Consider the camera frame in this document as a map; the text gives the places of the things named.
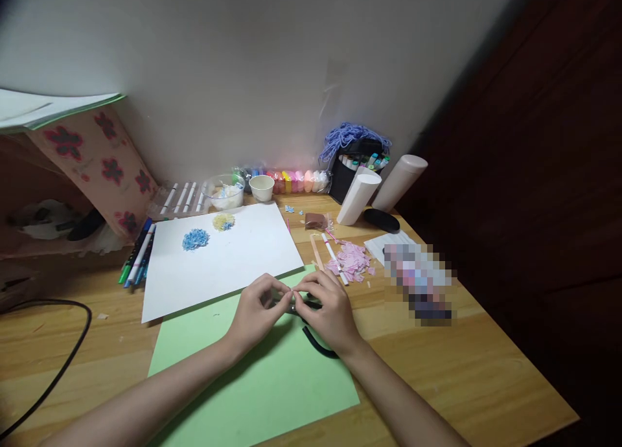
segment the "marker holder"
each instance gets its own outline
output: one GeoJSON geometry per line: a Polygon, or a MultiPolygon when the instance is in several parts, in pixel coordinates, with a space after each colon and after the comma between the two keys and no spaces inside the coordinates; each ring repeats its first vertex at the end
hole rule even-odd
{"type": "Polygon", "coordinates": [[[182,181],[178,183],[166,181],[162,183],[155,192],[155,196],[147,209],[147,215],[151,217],[154,222],[158,222],[160,220],[171,220],[174,218],[186,218],[207,214],[210,206],[209,199],[207,196],[201,196],[201,186],[206,183],[206,181],[197,181],[194,190],[192,190],[193,183],[194,181],[182,181]],[[173,191],[175,184],[177,188],[172,197],[170,197],[170,193],[173,191]],[[163,213],[167,200],[168,206],[163,213]]]}
{"type": "Polygon", "coordinates": [[[345,148],[340,148],[335,154],[335,160],[332,164],[332,186],[330,187],[330,197],[333,198],[339,205],[343,203],[345,195],[348,194],[350,185],[354,181],[354,175],[356,175],[356,169],[354,170],[344,165],[340,160],[340,155],[349,155],[351,157],[370,157],[372,154],[382,153],[382,144],[374,139],[359,139],[351,144],[348,144],[345,148]]]}

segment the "green paper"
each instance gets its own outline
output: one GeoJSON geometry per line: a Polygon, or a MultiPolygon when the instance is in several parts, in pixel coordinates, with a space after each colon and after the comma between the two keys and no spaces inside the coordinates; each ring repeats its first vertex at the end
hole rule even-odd
{"type": "MultiPolygon", "coordinates": [[[[294,286],[315,268],[299,270],[279,279],[294,286]]],[[[220,339],[233,320],[239,291],[166,317],[149,375],[220,339]]],[[[341,360],[318,353],[303,334],[303,326],[300,317],[283,315],[261,343],[150,445],[246,447],[358,405],[348,369],[341,360]]]]}

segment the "black scissors handle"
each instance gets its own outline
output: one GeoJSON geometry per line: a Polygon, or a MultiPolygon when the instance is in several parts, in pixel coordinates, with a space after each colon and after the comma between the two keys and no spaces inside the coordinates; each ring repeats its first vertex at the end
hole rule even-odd
{"type": "MultiPolygon", "coordinates": [[[[278,303],[278,301],[274,300],[272,302],[272,306],[274,306],[276,303],[278,303]]],[[[305,304],[307,306],[309,306],[309,308],[315,309],[315,310],[319,310],[322,309],[322,305],[320,303],[316,303],[315,301],[305,301],[305,304]]],[[[298,314],[296,312],[296,305],[291,303],[286,311],[287,314],[293,314],[296,315],[298,317],[300,317],[303,322],[305,323],[305,326],[303,327],[303,332],[306,335],[306,338],[309,340],[309,342],[311,343],[311,345],[313,345],[313,347],[322,355],[326,356],[327,358],[333,358],[334,360],[338,360],[339,356],[333,351],[333,350],[328,350],[327,348],[322,347],[319,342],[316,340],[316,338],[313,336],[313,334],[311,333],[311,331],[309,330],[309,323],[307,321],[305,321],[303,319],[303,317],[298,314]]]]}
{"type": "Polygon", "coordinates": [[[303,327],[303,332],[305,333],[306,337],[309,339],[309,342],[311,342],[311,345],[313,345],[313,347],[318,352],[320,352],[322,355],[326,356],[327,358],[332,358],[334,360],[339,359],[339,355],[337,355],[333,350],[328,350],[319,344],[319,342],[316,340],[313,334],[311,334],[311,331],[309,330],[307,326],[303,327]]]}

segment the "finger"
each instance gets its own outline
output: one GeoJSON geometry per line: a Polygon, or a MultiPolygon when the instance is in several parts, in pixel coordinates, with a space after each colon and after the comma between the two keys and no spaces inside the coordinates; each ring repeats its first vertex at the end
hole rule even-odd
{"type": "Polygon", "coordinates": [[[305,321],[313,326],[313,321],[316,318],[316,313],[305,304],[305,301],[300,296],[300,293],[294,292],[294,297],[296,298],[296,312],[300,317],[302,317],[305,321]]]}
{"type": "Polygon", "coordinates": [[[251,283],[248,286],[248,289],[252,292],[252,294],[258,298],[264,292],[270,290],[271,288],[275,288],[277,292],[279,292],[279,294],[283,295],[290,291],[290,288],[287,285],[285,285],[283,282],[279,282],[277,279],[267,273],[259,277],[257,280],[255,280],[255,282],[251,283]]]}
{"type": "Polygon", "coordinates": [[[335,282],[333,282],[328,275],[325,272],[322,271],[316,271],[316,272],[312,272],[308,275],[305,275],[303,277],[303,279],[301,280],[302,282],[317,282],[320,285],[322,285],[325,288],[334,288],[335,287],[335,282]]]}
{"type": "Polygon", "coordinates": [[[335,282],[339,288],[342,288],[342,286],[341,286],[341,282],[339,281],[339,279],[337,278],[337,276],[336,276],[335,274],[333,274],[332,270],[326,269],[326,270],[324,271],[324,273],[325,273],[326,275],[328,275],[328,278],[329,278],[330,280],[332,280],[333,282],[335,282]]]}
{"type": "Polygon", "coordinates": [[[295,292],[309,292],[322,303],[326,302],[331,293],[329,290],[322,287],[322,285],[316,284],[315,282],[300,282],[292,288],[292,290],[295,292]]]}
{"type": "Polygon", "coordinates": [[[283,295],[283,298],[281,298],[281,301],[279,301],[273,308],[270,308],[268,310],[268,312],[270,313],[270,317],[272,319],[272,325],[274,325],[274,323],[276,323],[279,318],[285,314],[285,311],[287,311],[287,308],[291,305],[292,303],[292,292],[289,291],[286,294],[283,295]]]}

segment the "white paper sheet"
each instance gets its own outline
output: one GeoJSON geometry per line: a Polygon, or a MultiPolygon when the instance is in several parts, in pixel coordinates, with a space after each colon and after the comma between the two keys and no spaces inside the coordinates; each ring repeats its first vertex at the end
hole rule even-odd
{"type": "Polygon", "coordinates": [[[303,266],[276,203],[243,206],[231,230],[212,225],[218,214],[159,222],[144,289],[143,323],[243,288],[267,272],[280,275],[303,266]],[[209,235],[207,246],[181,247],[192,229],[209,235]]]}
{"type": "Polygon", "coordinates": [[[410,236],[400,230],[398,233],[387,233],[386,235],[372,238],[363,243],[367,250],[384,264],[384,253],[382,249],[388,244],[417,244],[410,236]]]}
{"type": "Polygon", "coordinates": [[[0,89],[0,129],[27,126],[31,122],[103,102],[118,95],[54,97],[0,89]]]}

